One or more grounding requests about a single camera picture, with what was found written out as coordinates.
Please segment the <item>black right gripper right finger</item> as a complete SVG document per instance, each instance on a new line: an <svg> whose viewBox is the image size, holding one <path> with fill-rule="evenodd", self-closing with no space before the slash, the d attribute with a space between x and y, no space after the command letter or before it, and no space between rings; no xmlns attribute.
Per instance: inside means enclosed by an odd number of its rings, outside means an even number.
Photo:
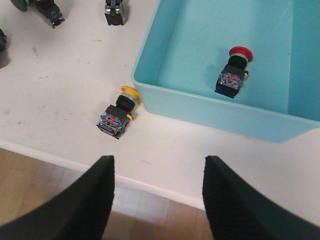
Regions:
<svg viewBox="0 0 320 240"><path fill-rule="evenodd" d="M202 197L215 240L318 240L319 226L265 197L218 156L205 158Z"/></svg>

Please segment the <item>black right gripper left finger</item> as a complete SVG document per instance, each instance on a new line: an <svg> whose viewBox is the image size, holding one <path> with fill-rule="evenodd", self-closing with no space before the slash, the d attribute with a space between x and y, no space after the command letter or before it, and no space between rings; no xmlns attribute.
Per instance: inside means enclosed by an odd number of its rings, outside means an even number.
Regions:
<svg viewBox="0 0 320 240"><path fill-rule="evenodd" d="M101 240L115 195L115 160L102 156L48 202L0 227L2 240Z"/></svg>

